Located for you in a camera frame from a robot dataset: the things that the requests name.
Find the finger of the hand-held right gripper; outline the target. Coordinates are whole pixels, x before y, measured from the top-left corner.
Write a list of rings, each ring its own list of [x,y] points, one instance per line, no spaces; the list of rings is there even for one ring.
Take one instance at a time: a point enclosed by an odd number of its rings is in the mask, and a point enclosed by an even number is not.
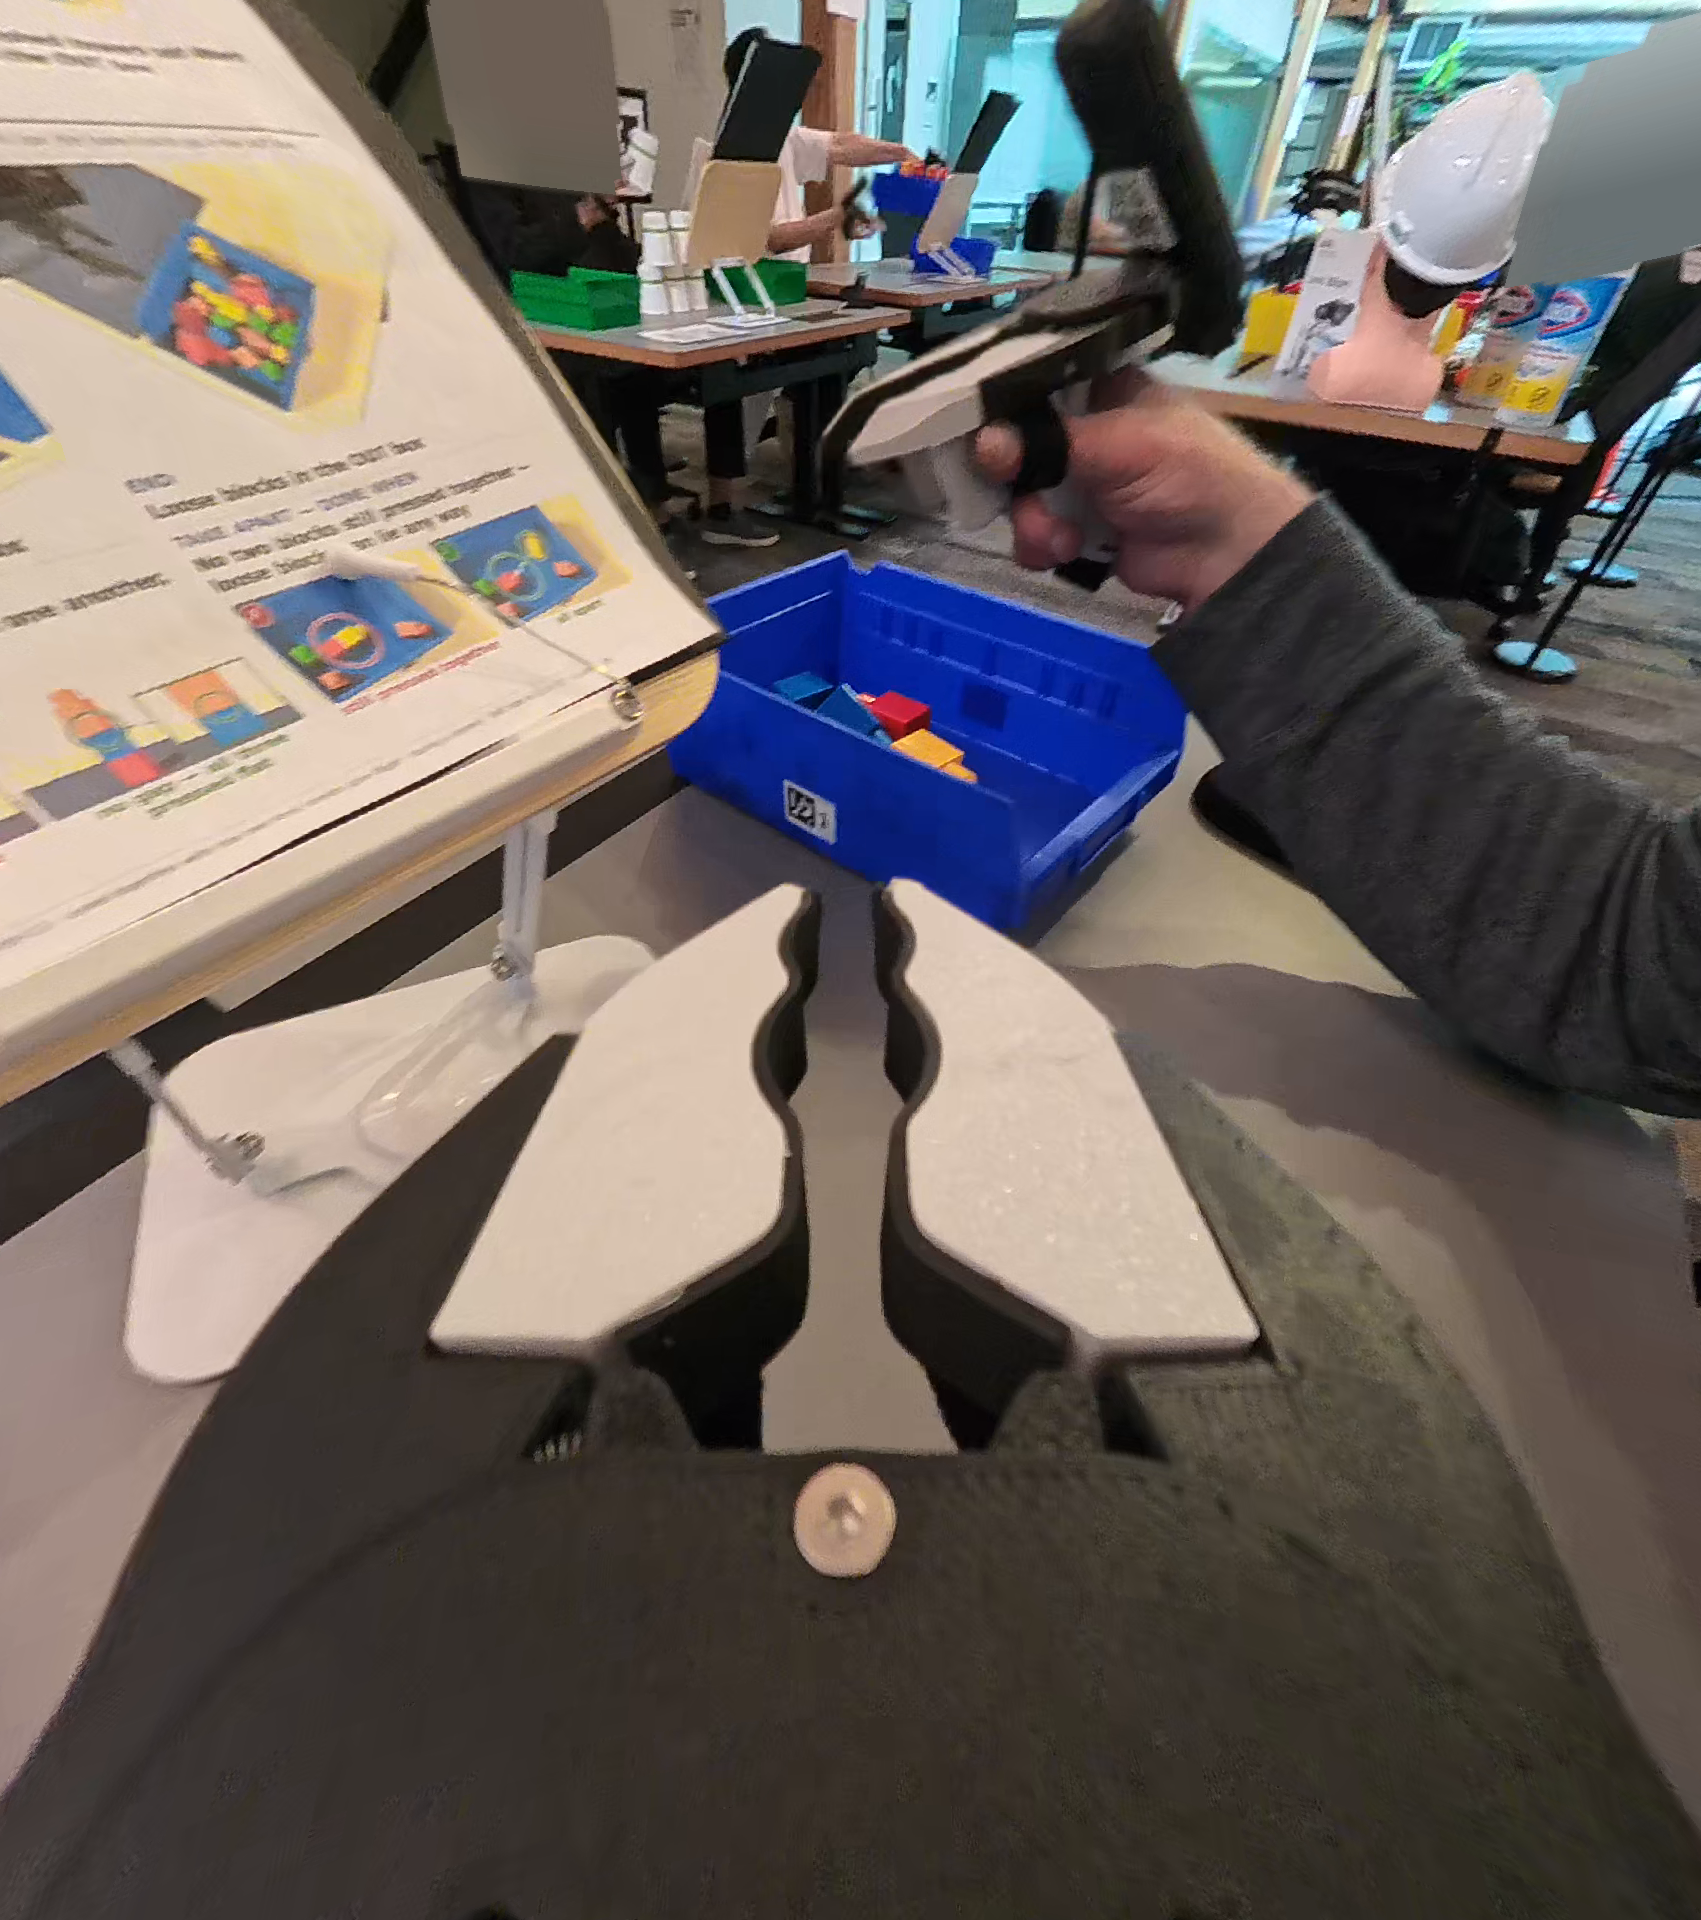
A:
[[[853,468],[900,468],[920,513],[981,532],[1011,507],[1054,492],[1068,470],[1068,431],[1052,404],[1005,420],[1020,448],[1009,480],[991,480],[977,439],[991,422],[974,404],[879,408],[853,439]]]
[[[821,464],[926,458],[1121,372],[1164,342],[1164,287],[1051,287],[1005,320],[851,395],[821,435]]]

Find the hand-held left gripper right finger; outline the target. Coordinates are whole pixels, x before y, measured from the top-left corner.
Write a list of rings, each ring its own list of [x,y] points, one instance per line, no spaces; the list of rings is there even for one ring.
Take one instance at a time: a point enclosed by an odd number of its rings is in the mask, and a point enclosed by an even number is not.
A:
[[[1103,1012],[918,880],[874,899],[900,1101],[880,1301],[956,1442],[1041,1378],[1248,1360],[1260,1329]]]

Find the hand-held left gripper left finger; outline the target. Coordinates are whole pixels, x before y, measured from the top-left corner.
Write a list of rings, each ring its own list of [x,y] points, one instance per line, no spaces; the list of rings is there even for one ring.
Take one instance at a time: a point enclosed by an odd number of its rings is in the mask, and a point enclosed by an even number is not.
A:
[[[446,1357],[625,1365],[699,1442],[764,1438],[810,1295],[821,899],[779,884],[590,1017],[431,1324]]]

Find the pile of coloured toy blocks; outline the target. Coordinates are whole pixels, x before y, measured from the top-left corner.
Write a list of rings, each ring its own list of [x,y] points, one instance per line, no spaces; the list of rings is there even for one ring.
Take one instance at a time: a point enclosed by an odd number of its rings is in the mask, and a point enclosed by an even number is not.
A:
[[[767,752],[786,763],[791,778],[847,777],[853,782],[903,765],[979,787],[979,768],[943,733],[926,700],[896,688],[868,691],[800,669],[764,688],[775,716],[767,720]]]

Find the blue plastic bin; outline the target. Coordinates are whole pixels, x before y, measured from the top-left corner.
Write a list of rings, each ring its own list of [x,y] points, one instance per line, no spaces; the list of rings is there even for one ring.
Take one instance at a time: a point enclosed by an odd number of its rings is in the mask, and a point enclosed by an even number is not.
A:
[[[834,553],[711,601],[718,684],[674,774],[872,884],[912,880],[987,927],[1042,928],[1163,794],[1188,713],[1135,639]],[[979,787],[911,765],[791,778],[767,684],[815,669],[930,705]]]

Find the person's right forearm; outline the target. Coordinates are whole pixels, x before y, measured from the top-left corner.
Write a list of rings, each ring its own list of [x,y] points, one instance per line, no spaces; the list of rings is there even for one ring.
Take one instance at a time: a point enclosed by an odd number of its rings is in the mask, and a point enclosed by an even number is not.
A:
[[[1539,1085],[1701,1119],[1701,799],[1540,733],[1322,502],[1157,659],[1296,880],[1412,997]]]

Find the grey desk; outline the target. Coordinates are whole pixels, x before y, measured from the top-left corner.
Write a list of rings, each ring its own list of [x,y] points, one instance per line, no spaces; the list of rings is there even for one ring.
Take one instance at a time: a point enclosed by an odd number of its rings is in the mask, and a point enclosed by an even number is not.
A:
[[[1701,1319],[1672,1148],[1471,1058],[1312,899],[1227,852],[1181,780],[1039,955],[1195,1079],[1376,1258],[1496,1422],[1615,1685],[1701,1827]],[[767,1383],[775,1448],[926,1447],[888,1340],[891,1116],[866,890],[693,793],[561,848],[546,941],[656,951],[781,883],[821,894],[810,1316]],[[141,1199],[99,1079],[0,1114],[0,1789],[87,1645],[209,1396],[139,1380],[119,1322]]]

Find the person's right hand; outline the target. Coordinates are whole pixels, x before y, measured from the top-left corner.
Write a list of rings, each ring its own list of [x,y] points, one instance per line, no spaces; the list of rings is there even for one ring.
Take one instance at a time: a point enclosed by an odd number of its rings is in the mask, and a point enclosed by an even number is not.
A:
[[[1074,564],[1103,532],[1124,588],[1197,613],[1315,505],[1227,420],[1138,368],[1097,385],[1066,428],[1079,513],[1041,494],[1011,509],[1011,550],[1029,573]]]

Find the brown work table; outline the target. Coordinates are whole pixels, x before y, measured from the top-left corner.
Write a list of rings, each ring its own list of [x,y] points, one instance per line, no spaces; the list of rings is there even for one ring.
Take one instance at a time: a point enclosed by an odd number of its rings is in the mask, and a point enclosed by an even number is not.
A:
[[[810,267],[809,301],[782,306],[772,320],[753,314],[737,326],[702,311],[608,331],[531,320],[526,332],[600,426],[623,388],[699,414],[793,395],[789,483],[764,502],[764,514],[860,545],[895,517],[847,502],[842,480],[817,477],[821,433],[855,380],[874,370],[883,347],[918,359],[1064,277],[1020,253],[968,279],[915,275],[903,260]]]

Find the mannequin head with white helmet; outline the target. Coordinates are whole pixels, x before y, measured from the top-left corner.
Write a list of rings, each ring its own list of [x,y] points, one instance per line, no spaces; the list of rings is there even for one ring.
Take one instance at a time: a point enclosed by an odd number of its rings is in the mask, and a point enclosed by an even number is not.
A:
[[[1324,228],[1294,320],[1302,388],[1321,404],[1422,416],[1437,400],[1441,319],[1498,277],[1555,108],[1529,71],[1443,108],[1392,154],[1365,228]]]

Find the wooden office table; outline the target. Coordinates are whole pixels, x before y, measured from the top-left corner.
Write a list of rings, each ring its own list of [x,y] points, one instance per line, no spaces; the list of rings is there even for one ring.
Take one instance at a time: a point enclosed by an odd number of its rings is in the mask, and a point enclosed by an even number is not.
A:
[[[1227,420],[1273,460],[1339,505],[1406,588],[1428,601],[1517,613],[1551,574],[1535,560],[1537,519],[1587,463],[1605,464],[1587,414],[1502,424],[1441,399],[1420,414],[1285,397],[1267,372],[1171,355],[1153,376]]]

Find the white document stand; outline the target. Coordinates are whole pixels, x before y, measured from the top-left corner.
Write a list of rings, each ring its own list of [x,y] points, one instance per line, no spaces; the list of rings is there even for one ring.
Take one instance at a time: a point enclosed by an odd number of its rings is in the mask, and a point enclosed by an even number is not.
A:
[[[653,965],[621,935],[539,946],[554,826],[507,835],[482,968],[235,1033],[165,1075],[139,1042],[109,1051],[149,1107],[122,1330],[135,1374],[226,1376],[385,1188]]]

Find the green plastic tray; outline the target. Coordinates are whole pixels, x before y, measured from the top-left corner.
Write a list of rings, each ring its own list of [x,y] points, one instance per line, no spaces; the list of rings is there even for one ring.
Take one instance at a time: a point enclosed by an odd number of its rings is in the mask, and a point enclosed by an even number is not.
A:
[[[645,320],[681,320],[687,314],[728,311],[763,296],[771,306],[795,308],[810,299],[809,267],[789,259],[761,259],[749,272],[707,270],[699,302],[658,292],[637,272],[571,267],[565,272],[515,270],[509,277],[513,302],[531,326],[554,326],[577,332],[611,332]]]

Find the instruction board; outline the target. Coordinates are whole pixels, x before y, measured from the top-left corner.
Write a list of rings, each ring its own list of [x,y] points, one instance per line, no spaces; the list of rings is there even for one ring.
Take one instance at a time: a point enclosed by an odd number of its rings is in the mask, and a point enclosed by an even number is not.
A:
[[[720,644],[280,5],[0,5],[0,1109],[677,737]]]

